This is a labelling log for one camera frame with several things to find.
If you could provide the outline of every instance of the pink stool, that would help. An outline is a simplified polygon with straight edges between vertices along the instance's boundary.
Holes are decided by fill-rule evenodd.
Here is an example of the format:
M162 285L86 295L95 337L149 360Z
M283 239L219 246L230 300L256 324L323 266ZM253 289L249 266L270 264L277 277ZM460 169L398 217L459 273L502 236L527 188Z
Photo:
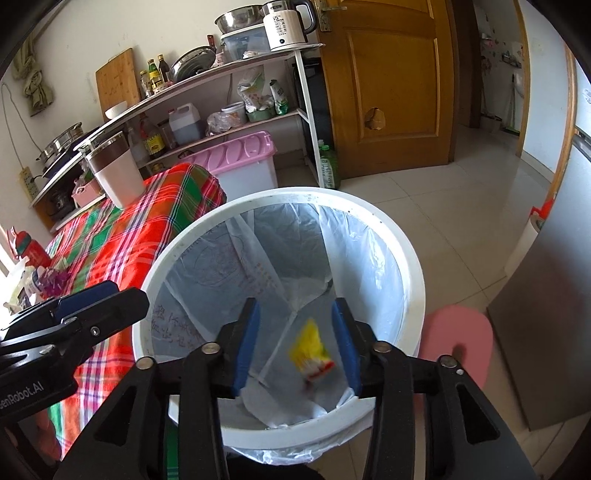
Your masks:
M451 355L483 388L492 344L492 327L485 315L460 305L448 305L425 317L418 357L435 361L442 355Z

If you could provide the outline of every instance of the plaid tablecloth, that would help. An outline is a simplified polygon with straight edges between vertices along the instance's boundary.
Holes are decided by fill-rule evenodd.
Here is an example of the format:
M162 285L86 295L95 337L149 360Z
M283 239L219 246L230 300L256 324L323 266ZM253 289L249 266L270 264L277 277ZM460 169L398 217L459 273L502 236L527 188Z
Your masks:
M162 250L193 221L222 205L226 196L205 169L182 164L146 181L146 192L125 210L110 200L69 222L47 248L65 258L72 273L64 295L104 280L120 290L142 286ZM97 345L75 373L78 392L52 406L62 456L134 363L131 329Z

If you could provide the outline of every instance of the plastic bag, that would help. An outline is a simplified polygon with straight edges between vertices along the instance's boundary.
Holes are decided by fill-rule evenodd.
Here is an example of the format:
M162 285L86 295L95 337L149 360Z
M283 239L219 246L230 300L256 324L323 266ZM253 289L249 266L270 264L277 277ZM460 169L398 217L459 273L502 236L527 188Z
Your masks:
M213 134L222 134L240 124L240 118L231 113L214 112L207 117L207 129Z
M263 106L262 90L265 86L265 69L262 65L249 69L238 83L238 95L244 100L247 112L261 110Z
M283 428L339 408L353 397L332 329L330 309L344 296L358 320L394 343L404 311L398 266L383 240L340 210L308 203L260 207L213 227L189 245L169 270L152 314L158 361L187 355L213 341L236 320L247 297L261 305L261 323L249 371L236 401L219 401L224 426ZM308 318L335 367L306 391L289 359ZM309 462L371 424L357 422L313 445L244 450L273 465Z

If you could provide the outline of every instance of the electric kettle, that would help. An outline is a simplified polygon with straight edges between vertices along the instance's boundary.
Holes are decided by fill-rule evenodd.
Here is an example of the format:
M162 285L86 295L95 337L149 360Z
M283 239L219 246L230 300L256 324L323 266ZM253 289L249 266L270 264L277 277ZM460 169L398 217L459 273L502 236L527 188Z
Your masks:
M305 5L312 25L304 29L297 5ZM318 16L310 0L275 0L262 6L263 24L271 50L282 50L307 43L306 35L316 30Z

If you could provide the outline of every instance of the white shelf frame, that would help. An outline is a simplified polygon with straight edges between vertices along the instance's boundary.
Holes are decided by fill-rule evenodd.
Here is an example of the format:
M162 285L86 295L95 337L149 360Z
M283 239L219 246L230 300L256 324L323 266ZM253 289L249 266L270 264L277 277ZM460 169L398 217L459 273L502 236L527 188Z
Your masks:
M203 72L199 75L195 75L194 77L191 77L187 80L176 83L176 84L170 86L169 88L167 88L166 90L164 90L156 95L152 95L151 97L146 98L142 102L127 109L124 113L122 113L118 117L116 117L113 120L110 120L109 122L102 125L95 132L93 132L92 135L88 136L83 142L77 144L75 146L75 149L79 150L82 147L84 147L85 145L89 145L93 140L96 140L97 138L99 138L103 135L106 136L109 132L114 131L115 129L121 127L125 122L138 116L139 114L144 113L144 112L148 111L149 109L151 109L152 107L159 105L167 100L170 100L171 98L173 98L181 93L192 90L192 89L198 87L199 85L203 85L203 84L211 82L213 80L220 79L224 76L239 72L241 70L253 68L253 67L256 67L259 65L271 63L271 62L278 61L278 60L287 61L287 60L293 58L293 59L295 59L295 65L297 68L298 77L300 78L300 84L301 84L302 94L303 94L303 98L304 98L304 106L306 107L305 112L300 108L296 108L296 109L288 112L285 115L275 116L275 117L272 117L270 119L263 120L260 122L253 122L253 123L247 123L247 124L241 125L239 127L233 128L223 134L215 135L213 137L203 138L197 142L176 148L170 152L167 152L166 154L162 155L161 157L158 157L155 160L151 160L150 162L147 162L141 168L148 166L152 163L157 163L159 161L165 160L166 158L170 158L173 155L178 155L188 148L205 144L205 143L207 143L209 141L213 141L219 137L224 137L225 135L230 135L230 134L234 134L239 131L242 131L242 130L258 127L260 125L266 124L267 122L273 122L273 121L277 121L277 120L280 120L283 118L291 118L294 116L299 116L303 122L308 123L310 126L310 135L311 135L312 146L313 146L313 150L314 150L314 162L316 163L316 165L314 166L314 164L309 159L308 152L304 152L306 154L305 162L310 167L310 169L313 171L314 177L315 177L316 181L318 182L318 185L320 187L324 187L324 182L322 179L322 166L320 164L320 151L318 148L314 148L315 146L318 145L318 135L316 133L316 122L314 121L314 115L312 114L313 110L312 110L312 102L310 99L310 90L308 89L308 83L306 80L306 72L304 69L304 60L303 60L303 56L302 56L302 52L304 50L313 50L313 49L317 49L317 48L323 47L323 46L324 46L324 44L322 44L322 43L308 44L308 45L292 48L289 50L280 50L280 51L270 52L270 53L258 55L256 57L251 57L251 58L245 59L245 60L233 61L233 62L225 64L221 67L210 69L210 70ZM41 189L39 194L31 202L30 207L33 207L34 205L36 205L69 170L71 170L75 165L77 165L82 160L82 158L83 158L82 154L78 153L66 165L64 165L56 173L56 175L54 175L49 180L49 182ZM92 206L96 205L104 198L105 198L105 195L102 195L101 197L98 197L97 199L95 199L94 201L92 201L91 203L86 205L85 207L82 207L82 208L77 209L74 212L70 213L63 220L57 222L51 228L50 232L51 233L57 232L67 222L69 222L70 220L72 220L73 218L75 218L76 216L81 214L82 212L88 210Z

